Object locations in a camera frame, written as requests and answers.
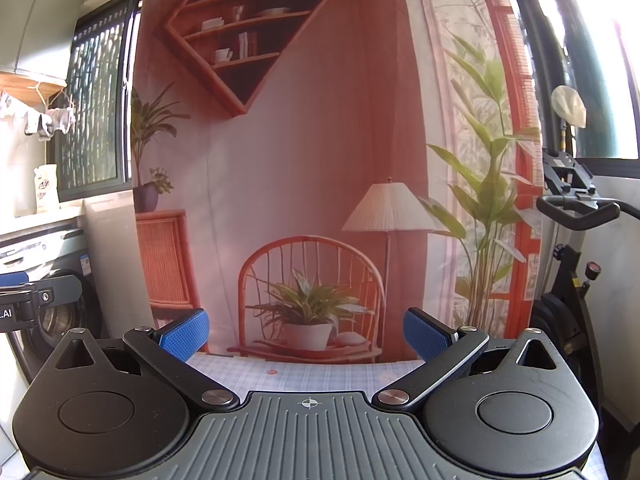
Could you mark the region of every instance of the blue panel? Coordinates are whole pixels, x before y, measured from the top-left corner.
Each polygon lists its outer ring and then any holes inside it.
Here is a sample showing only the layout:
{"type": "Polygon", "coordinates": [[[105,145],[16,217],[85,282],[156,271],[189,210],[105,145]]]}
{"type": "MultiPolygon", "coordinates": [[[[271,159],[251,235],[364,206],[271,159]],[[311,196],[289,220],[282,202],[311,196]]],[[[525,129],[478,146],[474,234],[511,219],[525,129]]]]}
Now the blue panel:
{"type": "Polygon", "coordinates": [[[180,361],[186,361],[209,339],[209,316],[201,310],[160,338],[159,345],[180,361]]]}
{"type": "Polygon", "coordinates": [[[8,272],[6,274],[0,274],[0,286],[14,286],[27,283],[29,277],[23,270],[19,272],[8,272]]]}
{"type": "Polygon", "coordinates": [[[410,311],[404,314],[402,334],[407,344],[425,362],[444,352],[451,344],[448,335],[443,334],[436,327],[431,326],[410,311]]]}

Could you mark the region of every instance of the white pleated lampshade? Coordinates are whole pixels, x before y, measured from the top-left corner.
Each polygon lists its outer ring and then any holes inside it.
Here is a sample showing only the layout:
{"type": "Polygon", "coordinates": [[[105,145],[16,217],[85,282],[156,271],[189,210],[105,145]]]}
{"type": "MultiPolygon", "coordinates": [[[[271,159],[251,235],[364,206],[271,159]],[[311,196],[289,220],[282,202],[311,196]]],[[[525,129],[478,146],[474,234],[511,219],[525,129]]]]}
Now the white pleated lampshade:
{"type": "Polygon", "coordinates": [[[343,231],[436,230],[431,216],[402,182],[373,184],[344,224],[343,231]]]}

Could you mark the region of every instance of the exercise bike knob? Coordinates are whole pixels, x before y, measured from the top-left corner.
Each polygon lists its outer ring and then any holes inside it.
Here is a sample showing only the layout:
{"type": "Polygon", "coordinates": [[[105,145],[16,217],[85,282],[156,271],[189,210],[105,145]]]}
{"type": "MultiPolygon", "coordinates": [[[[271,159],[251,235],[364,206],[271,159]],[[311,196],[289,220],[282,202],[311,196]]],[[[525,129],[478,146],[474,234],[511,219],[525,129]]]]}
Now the exercise bike knob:
{"type": "Polygon", "coordinates": [[[564,253],[564,244],[558,244],[554,247],[554,258],[558,261],[562,260],[562,253],[564,253]]]}
{"type": "Polygon", "coordinates": [[[584,269],[584,275],[587,277],[587,280],[591,281],[595,280],[601,272],[602,267],[596,262],[587,262],[587,267],[584,269]]]}

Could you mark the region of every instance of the printed fabric backdrop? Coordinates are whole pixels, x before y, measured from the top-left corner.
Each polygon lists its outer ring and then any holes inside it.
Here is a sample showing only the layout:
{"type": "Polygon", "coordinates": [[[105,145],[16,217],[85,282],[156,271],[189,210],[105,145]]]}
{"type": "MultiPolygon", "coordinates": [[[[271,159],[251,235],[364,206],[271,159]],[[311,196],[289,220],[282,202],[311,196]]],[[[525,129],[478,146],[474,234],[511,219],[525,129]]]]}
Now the printed fabric backdrop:
{"type": "Polygon", "coordinates": [[[415,359],[417,306],[527,325],[540,124],[508,0],[145,0],[131,107],[158,325],[308,364],[415,359]]]}

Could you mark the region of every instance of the washing machine door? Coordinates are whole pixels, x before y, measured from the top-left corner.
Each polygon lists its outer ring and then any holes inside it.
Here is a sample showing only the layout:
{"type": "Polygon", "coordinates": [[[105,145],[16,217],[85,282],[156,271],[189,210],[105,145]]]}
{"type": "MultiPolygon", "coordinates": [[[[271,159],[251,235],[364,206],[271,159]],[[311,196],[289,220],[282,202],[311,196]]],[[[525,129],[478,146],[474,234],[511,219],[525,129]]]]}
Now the washing machine door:
{"type": "Polygon", "coordinates": [[[28,339],[42,363],[47,360],[55,346],[71,328],[87,328],[96,339],[100,338],[102,331],[100,301],[89,280],[71,269],[53,270],[45,278],[69,275],[78,278],[82,284],[82,295],[78,301],[42,309],[38,315],[38,326],[25,330],[22,334],[23,339],[28,339]]]}

